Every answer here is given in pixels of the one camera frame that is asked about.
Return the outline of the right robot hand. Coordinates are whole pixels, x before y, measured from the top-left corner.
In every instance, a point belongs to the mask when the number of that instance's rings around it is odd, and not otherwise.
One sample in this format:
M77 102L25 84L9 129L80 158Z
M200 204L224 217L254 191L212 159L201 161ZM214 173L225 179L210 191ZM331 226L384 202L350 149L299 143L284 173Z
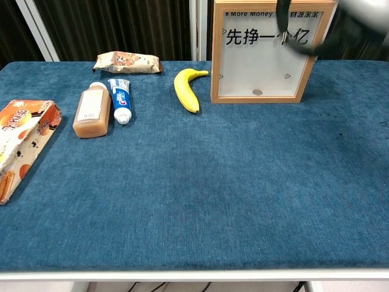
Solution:
M291 1L277 1L277 26L282 45L298 54L322 56L344 45L358 45L364 41L388 46L388 1L340 1L340 8L347 14L345 25L316 47L304 46L288 35L290 5Z

